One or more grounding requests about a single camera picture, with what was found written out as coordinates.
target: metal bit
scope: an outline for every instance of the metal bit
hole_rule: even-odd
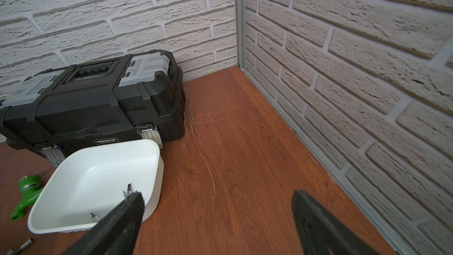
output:
[[[91,213],[91,219],[92,219],[93,221],[96,221],[96,222],[99,222],[99,221],[101,220],[101,219],[100,219],[98,216],[96,216],[94,213]]]
[[[22,244],[19,249],[11,249],[10,251],[8,251],[8,253],[6,253],[6,255],[16,255],[16,254],[19,254],[22,250],[24,250],[25,248],[29,247],[36,239],[35,238],[30,238],[29,240],[27,240],[24,244]]]
[[[126,191],[126,192],[123,191],[124,197],[129,196],[131,193],[132,193],[132,184],[129,183],[129,184],[127,185],[127,191]]]

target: white plastic tray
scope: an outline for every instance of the white plastic tray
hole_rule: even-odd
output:
[[[148,139],[85,148],[55,170],[31,209],[32,233],[91,229],[91,214],[104,218],[124,200],[123,191],[142,193],[149,218],[159,202],[164,162],[156,142]]]

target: toolbox label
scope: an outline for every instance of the toolbox label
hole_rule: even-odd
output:
[[[94,144],[96,145],[105,145],[105,144],[113,144],[113,143],[119,143],[120,140],[117,138],[105,138],[105,139],[99,139],[99,140],[94,140]]]

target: black toolbox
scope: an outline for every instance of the black toolbox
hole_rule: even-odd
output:
[[[153,139],[162,146],[184,135],[182,82],[163,50],[46,70],[0,101],[0,133],[54,167],[96,145]]]

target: scratch on floor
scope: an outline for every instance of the scratch on floor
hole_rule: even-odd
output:
[[[307,154],[309,154],[310,158],[315,162],[315,164],[319,165],[319,163],[311,156],[311,153],[309,152],[309,150],[305,147],[304,144],[302,144],[303,148],[305,149],[305,151],[307,152]]]
[[[218,113],[216,113],[216,115],[215,115],[210,121],[208,121],[208,122],[203,126],[203,128],[201,128],[201,130],[200,130],[200,132],[199,132],[198,134],[200,134],[200,133],[203,131],[203,129],[204,129],[211,121],[213,121],[214,118],[215,118],[217,115],[218,115]]]
[[[209,174],[211,175],[212,187],[214,188],[214,196],[212,196],[211,199],[214,199],[214,197],[216,196],[216,186],[214,185],[214,178],[212,178],[211,170],[209,169],[209,166],[207,165],[207,162],[206,162],[206,160],[204,159],[203,155],[202,155],[200,152],[198,152],[198,153],[199,153],[200,156],[203,158],[203,161],[204,161],[204,163],[206,164],[207,169],[209,170]]]
[[[330,174],[327,174],[330,178],[330,180],[333,182],[333,184],[338,185],[337,182],[330,176]]]

